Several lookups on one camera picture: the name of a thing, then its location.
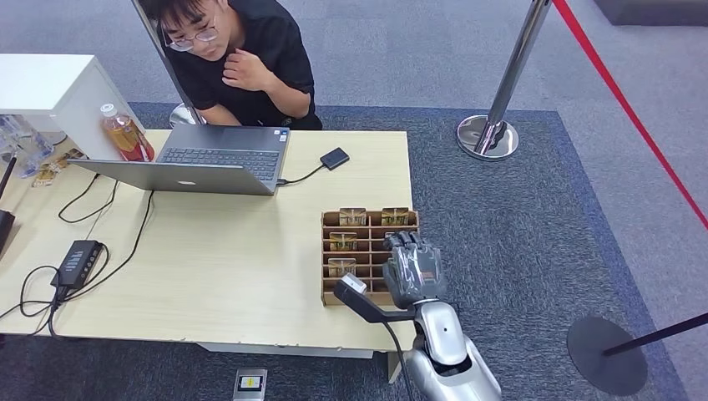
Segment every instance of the red rope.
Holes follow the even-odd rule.
[[[575,36],[575,40],[578,41],[580,47],[583,48],[585,54],[588,55],[590,62],[592,62],[592,64],[595,66],[595,69],[597,69],[597,72],[607,84],[609,90],[611,90],[612,94],[615,96],[615,98],[617,98],[617,101],[622,106],[622,109],[625,110],[627,116],[630,117],[632,123],[642,135],[642,138],[644,138],[646,144],[651,148],[651,151],[654,152],[654,156],[656,156],[656,159],[659,160],[661,165],[664,167],[664,170],[666,170],[666,173],[669,174],[671,180],[674,181],[674,184],[690,205],[690,208],[693,209],[695,215],[698,216],[700,221],[703,223],[703,226],[708,230],[708,219],[705,218],[703,211],[700,209],[700,207],[698,207],[698,204],[695,203],[695,200],[693,200],[693,196],[691,196],[689,191],[685,188],[683,182],[681,182],[681,179],[676,174],[673,167],[671,167],[669,161],[666,159],[666,157],[664,157],[664,154],[661,153],[659,146],[657,146],[654,140],[651,138],[649,131],[646,129],[646,127],[644,127],[644,124],[642,124],[639,116],[637,116],[637,113],[635,113],[634,109],[632,109],[630,102],[627,101],[627,98],[622,93],[622,90],[620,89],[619,85],[617,85],[617,83],[614,81],[614,78],[612,78],[612,74],[609,73],[609,70],[604,65],[602,59],[599,57],[599,54],[593,47],[593,44],[590,42],[588,35],[585,34],[583,28],[580,26],[578,19],[573,15],[573,12],[570,11],[570,7],[566,3],[566,0],[554,0],[554,4],[555,7],[558,9],[558,12],[560,13],[560,16],[563,17],[563,20],[565,21],[566,25],[568,25],[568,28],[570,28],[570,32],[573,33],[573,35]]]

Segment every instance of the blue carpet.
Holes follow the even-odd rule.
[[[173,104],[132,104],[167,128]],[[408,132],[413,204],[442,248],[447,299],[501,383],[504,399],[614,399],[575,371],[569,325],[601,315],[654,328],[578,156],[555,112],[509,112],[517,154],[481,163],[458,149],[459,120],[480,110],[320,107],[326,129]],[[650,383],[633,399],[686,399],[663,345],[647,348]],[[0,400],[227,400],[235,370],[269,369],[269,400],[405,399],[371,360],[207,353],[182,343],[32,338],[0,352]],[[65,367],[74,367],[69,373]]]

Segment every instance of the bottle cap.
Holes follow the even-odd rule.
[[[115,108],[115,106],[113,106],[112,103],[108,103],[101,106],[101,113],[103,113],[106,117],[114,117],[116,114],[118,114],[118,110]]]

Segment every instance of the glasses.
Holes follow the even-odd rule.
[[[195,47],[195,44],[194,44],[195,39],[199,40],[200,42],[211,42],[212,40],[216,39],[216,37],[219,36],[219,31],[216,30],[215,26],[216,26],[216,14],[214,15],[214,22],[212,23],[212,27],[207,28],[201,32],[198,32],[192,38],[173,40],[171,43],[167,43],[167,37],[164,34],[164,30],[161,29],[162,39],[164,40],[165,46],[169,46],[169,48],[173,49],[176,52],[189,52],[192,48]]]

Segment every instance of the plastic bottle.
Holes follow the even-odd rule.
[[[113,141],[121,156],[127,161],[152,161],[154,150],[152,145],[140,132],[138,125],[127,114],[119,113],[111,103],[101,107],[104,119],[101,128]]]
[[[52,152],[52,144],[22,116],[0,115],[0,159],[7,163],[13,156],[17,157],[17,175],[27,178],[37,174],[42,161]]]

